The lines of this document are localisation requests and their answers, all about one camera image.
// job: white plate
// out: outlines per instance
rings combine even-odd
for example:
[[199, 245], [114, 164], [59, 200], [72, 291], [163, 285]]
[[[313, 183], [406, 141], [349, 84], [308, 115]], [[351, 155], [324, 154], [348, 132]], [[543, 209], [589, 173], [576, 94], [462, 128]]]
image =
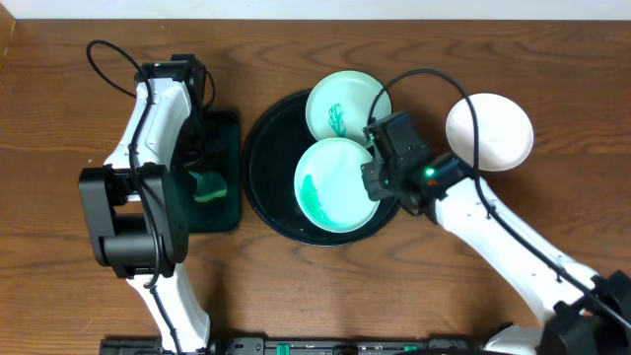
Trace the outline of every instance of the white plate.
[[328, 138], [311, 146], [294, 174], [298, 205], [316, 226], [333, 233], [352, 232], [377, 212], [362, 181], [362, 164], [373, 157], [361, 145]]
[[[480, 170], [500, 172], [521, 164], [534, 142], [532, 123], [524, 110], [495, 94], [475, 94], [469, 98], [478, 121]], [[452, 108], [446, 126], [452, 150], [473, 165], [473, 123], [464, 99]]]
[[[341, 71], [322, 79], [307, 100], [307, 127], [315, 139], [344, 137], [366, 145], [362, 132], [368, 124], [368, 113], [382, 84], [372, 76], [358, 71]], [[383, 93], [373, 117], [383, 118], [392, 113], [390, 97]]]

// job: black plate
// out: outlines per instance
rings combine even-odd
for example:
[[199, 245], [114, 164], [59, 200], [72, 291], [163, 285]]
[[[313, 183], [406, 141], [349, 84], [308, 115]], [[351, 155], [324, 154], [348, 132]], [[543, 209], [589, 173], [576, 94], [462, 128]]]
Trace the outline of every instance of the black plate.
[[242, 159], [245, 196], [267, 225], [291, 240], [327, 247], [357, 242], [385, 226], [399, 204], [395, 198], [382, 200], [375, 216], [349, 233], [324, 231], [303, 214], [294, 194], [294, 172], [303, 153], [316, 142], [305, 120], [310, 92], [281, 100], [252, 128]]

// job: white wall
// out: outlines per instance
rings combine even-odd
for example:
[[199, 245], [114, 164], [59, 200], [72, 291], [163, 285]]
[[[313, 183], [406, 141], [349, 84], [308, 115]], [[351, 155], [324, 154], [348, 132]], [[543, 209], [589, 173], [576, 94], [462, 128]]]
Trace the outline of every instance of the white wall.
[[16, 19], [631, 20], [631, 0], [0, 0]]

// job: wooden table surface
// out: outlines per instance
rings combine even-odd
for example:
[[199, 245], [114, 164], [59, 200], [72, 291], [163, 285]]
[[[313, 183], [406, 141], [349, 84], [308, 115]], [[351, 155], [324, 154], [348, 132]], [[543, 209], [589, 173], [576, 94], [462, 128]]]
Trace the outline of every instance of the wooden table surface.
[[[413, 68], [453, 74], [530, 115], [535, 146], [487, 174], [553, 244], [608, 275], [631, 271], [631, 23], [19, 21], [0, 74], [0, 352], [95, 354], [112, 335], [157, 335], [147, 308], [95, 262], [77, 180], [113, 150], [134, 101], [90, 68], [103, 38], [138, 61], [195, 53], [238, 107], [243, 136], [272, 104], [343, 69], [382, 81]], [[132, 88], [117, 54], [96, 50]], [[395, 109], [446, 149], [456, 92], [433, 78], [391, 92]], [[343, 248], [293, 243], [243, 198], [230, 234], [194, 235], [186, 267], [221, 334], [415, 338], [536, 325], [518, 294], [456, 237], [404, 212]]]

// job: black tray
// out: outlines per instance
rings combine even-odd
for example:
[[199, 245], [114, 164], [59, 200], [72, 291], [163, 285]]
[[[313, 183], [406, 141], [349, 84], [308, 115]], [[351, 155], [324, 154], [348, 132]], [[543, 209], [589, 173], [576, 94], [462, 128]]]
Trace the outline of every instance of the black tray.
[[362, 228], [331, 233], [303, 214], [294, 194], [294, 172], [303, 153], [316, 139], [305, 120], [311, 90], [289, 96], [264, 113], [245, 141], [242, 180], [247, 200], [260, 218], [279, 234], [314, 246], [341, 246], [367, 238], [396, 215], [398, 201], [382, 200], [375, 216]]

